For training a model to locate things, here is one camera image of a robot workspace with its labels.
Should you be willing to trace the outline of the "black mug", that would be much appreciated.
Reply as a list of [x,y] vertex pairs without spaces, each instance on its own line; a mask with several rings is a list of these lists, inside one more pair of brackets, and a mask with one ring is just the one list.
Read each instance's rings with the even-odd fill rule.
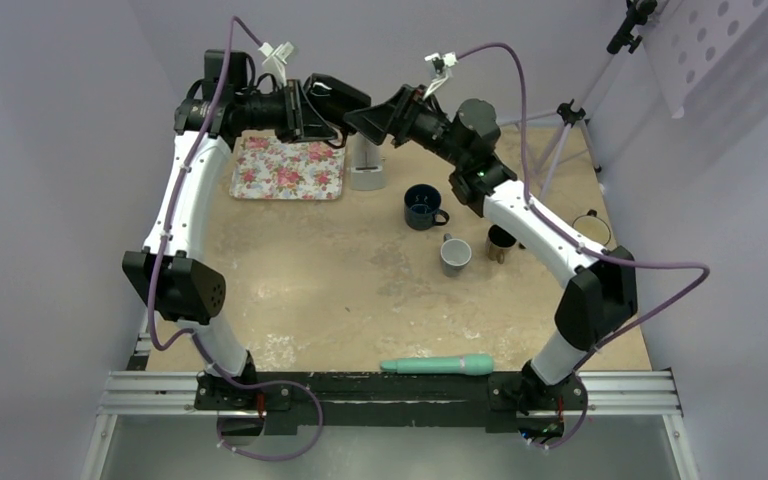
[[368,108],[371,96],[333,76],[313,73],[304,83],[310,105],[330,125],[353,135],[357,130],[345,122],[347,113]]

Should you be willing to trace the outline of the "dark blue mug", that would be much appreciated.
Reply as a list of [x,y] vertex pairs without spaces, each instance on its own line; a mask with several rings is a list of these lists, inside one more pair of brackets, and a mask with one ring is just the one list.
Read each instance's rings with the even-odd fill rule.
[[404,220],[417,231],[445,226],[450,221],[448,212],[441,208],[442,195],[433,186],[417,184],[408,188],[403,197]]

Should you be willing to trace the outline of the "grey mug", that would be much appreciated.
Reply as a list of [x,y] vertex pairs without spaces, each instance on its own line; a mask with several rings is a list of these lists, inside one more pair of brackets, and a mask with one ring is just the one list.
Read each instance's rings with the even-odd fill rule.
[[446,233],[439,250],[442,272],[447,277],[457,277],[470,263],[472,248],[460,238]]

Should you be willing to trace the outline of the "brown mug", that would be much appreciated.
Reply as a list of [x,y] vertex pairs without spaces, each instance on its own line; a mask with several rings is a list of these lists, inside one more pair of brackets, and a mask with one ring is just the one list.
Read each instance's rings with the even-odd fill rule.
[[498,225],[492,225],[487,231],[485,256],[498,264],[503,264],[508,252],[517,245],[517,239]]

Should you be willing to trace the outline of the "cream mug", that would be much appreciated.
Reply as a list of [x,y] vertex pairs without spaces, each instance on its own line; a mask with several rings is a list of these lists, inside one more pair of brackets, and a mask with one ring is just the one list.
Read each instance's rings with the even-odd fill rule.
[[572,220],[571,226],[580,234],[603,246],[608,246],[613,241],[613,230],[610,223],[601,217],[595,209],[578,215]]

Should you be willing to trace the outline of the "teal cylindrical tool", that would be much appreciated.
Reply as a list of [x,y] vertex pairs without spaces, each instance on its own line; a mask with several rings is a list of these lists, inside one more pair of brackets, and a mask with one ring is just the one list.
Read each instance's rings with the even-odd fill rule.
[[482,376],[491,374],[494,369],[494,360],[487,354],[411,357],[380,362],[382,372],[406,375]]

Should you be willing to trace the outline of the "perforated music stand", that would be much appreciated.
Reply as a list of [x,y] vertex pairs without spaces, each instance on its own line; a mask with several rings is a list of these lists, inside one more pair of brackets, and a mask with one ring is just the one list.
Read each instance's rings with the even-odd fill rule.
[[768,1],[662,1],[634,54],[606,47],[618,1],[542,2],[520,23],[529,101],[583,100],[612,202],[752,183],[768,171]]

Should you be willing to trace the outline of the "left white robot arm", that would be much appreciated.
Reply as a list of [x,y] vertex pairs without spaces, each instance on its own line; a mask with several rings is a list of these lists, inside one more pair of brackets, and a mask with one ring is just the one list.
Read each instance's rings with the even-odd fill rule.
[[251,55],[206,51],[202,78],[175,111],[174,159],[157,218],[143,246],[122,259],[146,306],[154,349],[165,351],[179,338],[190,338],[206,376],[217,379],[220,397],[235,409],[252,405],[264,385],[250,351],[221,314],[225,278],[203,260],[214,185],[246,131],[271,130],[290,144],[348,136],[344,105],[329,107],[330,95],[314,98],[319,79],[290,79],[263,92]]

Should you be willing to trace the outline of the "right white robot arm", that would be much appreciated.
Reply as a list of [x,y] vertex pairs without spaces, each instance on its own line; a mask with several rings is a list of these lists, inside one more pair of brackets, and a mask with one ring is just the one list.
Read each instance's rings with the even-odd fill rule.
[[402,86],[387,101],[344,114],[367,140],[394,146],[413,141],[453,165],[449,183],[458,201],[523,244],[563,289],[555,332],[521,371],[519,393],[531,405],[556,399],[561,384],[596,344],[636,315],[632,254],[607,251],[563,222],[531,193],[495,153],[501,130],[494,107],[465,100],[448,117]]

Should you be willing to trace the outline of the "white metronome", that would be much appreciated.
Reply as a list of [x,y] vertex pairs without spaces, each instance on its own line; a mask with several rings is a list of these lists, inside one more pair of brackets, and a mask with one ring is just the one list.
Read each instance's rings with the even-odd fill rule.
[[355,191],[375,191],[386,186],[381,149],[361,135],[351,141],[350,188]]

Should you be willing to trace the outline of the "floral tray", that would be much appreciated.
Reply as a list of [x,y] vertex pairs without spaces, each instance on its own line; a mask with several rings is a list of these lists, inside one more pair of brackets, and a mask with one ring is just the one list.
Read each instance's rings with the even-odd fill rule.
[[237,200],[330,201],[342,194],[346,153],[320,142],[240,139],[229,195]]

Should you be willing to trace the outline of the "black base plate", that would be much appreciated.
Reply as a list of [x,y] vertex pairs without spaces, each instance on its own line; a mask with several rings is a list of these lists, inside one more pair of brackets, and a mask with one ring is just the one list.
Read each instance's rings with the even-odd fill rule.
[[378,372],[262,372],[252,391],[208,374],[197,377],[194,408],[260,422],[268,435],[294,435],[302,426],[480,428],[558,438],[567,415],[585,407],[581,380],[531,385],[518,371],[483,376]]

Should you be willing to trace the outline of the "aluminium frame rail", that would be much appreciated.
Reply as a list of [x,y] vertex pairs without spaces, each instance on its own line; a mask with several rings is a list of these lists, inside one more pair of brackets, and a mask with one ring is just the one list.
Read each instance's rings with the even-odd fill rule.
[[[215,413],[194,408],[197,377],[205,373],[146,370],[148,340],[148,335],[142,334],[128,369],[109,376],[102,395],[101,413],[109,417],[204,414],[221,418]],[[536,437],[521,432],[531,446],[542,449],[554,447],[581,431],[586,421],[600,417],[657,417],[666,429],[667,443],[679,476],[683,479],[697,477],[685,438],[677,389],[670,372],[585,371],[568,378],[582,381],[586,389],[584,409],[565,417],[570,424],[558,438]]]

